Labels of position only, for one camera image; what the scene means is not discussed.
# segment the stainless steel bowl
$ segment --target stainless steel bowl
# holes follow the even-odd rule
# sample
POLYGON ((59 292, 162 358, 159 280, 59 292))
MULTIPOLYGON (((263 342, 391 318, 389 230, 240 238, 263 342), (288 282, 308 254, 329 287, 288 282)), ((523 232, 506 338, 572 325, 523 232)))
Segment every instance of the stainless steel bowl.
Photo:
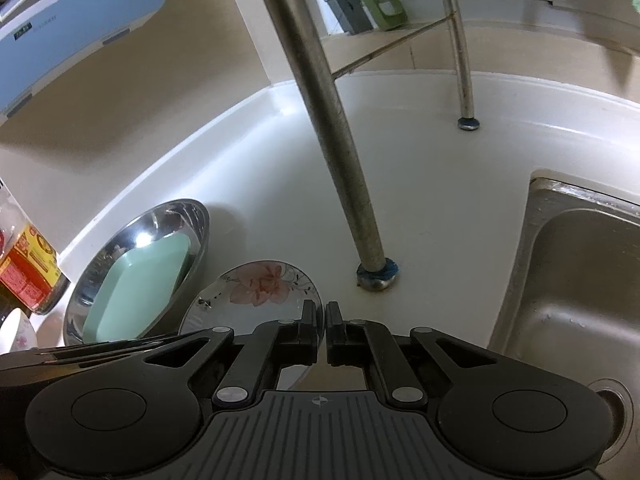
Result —
POLYGON ((178 279, 179 285, 167 306, 140 337, 178 330, 182 316, 201 289, 209 242, 209 212, 200 202, 190 199, 173 200, 150 209, 122 228, 95 255, 71 294, 63 329, 65 345, 82 344, 82 329, 89 309, 116 260, 140 244, 141 238, 150 243, 174 233, 184 233, 191 241, 182 279, 178 279))

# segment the ribbed black surface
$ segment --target ribbed black surface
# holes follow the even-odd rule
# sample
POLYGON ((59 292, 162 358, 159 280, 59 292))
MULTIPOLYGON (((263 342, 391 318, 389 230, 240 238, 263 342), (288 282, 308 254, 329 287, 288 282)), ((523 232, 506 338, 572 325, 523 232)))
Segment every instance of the ribbed black surface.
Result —
MULTIPOLYGON (((50 473, 44 478, 63 476, 50 473)), ((184 455, 141 480, 490 480, 451 454, 417 413, 373 392, 267 392, 215 416, 184 455)), ((585 472, 575 480, 597 480, 585 472)))

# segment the floral plate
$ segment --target floral plate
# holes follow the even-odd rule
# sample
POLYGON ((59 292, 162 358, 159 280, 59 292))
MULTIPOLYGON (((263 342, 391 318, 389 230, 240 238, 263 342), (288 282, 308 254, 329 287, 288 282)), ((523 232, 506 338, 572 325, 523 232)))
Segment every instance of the floral plate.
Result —
POLYGON ((198 295, 178 332, 229 326, 237 335, 251 334, 260 323, 300 319, 305 300, 322 305, 316 287, 297 267, 272 260, 243 264, 198 295))

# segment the drain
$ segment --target drain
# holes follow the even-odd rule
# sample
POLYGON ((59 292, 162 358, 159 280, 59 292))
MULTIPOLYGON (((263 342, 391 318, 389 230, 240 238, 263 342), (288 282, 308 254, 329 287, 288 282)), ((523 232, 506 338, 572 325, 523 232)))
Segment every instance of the drain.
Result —
POLYGON ((634 421, 634 404, 624 384, 614 379, 599 379, 589 384, 591 390, 604 400, 611 413, 613 430, 600 463, 613 458, 625 445, 634 421))

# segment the stainless steel sink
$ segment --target stainless steel sink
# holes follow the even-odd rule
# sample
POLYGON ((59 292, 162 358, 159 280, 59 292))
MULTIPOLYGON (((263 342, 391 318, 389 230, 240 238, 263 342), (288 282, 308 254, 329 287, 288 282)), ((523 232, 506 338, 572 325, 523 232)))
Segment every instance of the stainless steel sink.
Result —
POLYGON ((640 206, 531 183, 491 350, 588 385, 614 432, 598 472, 640 478, 640 206))

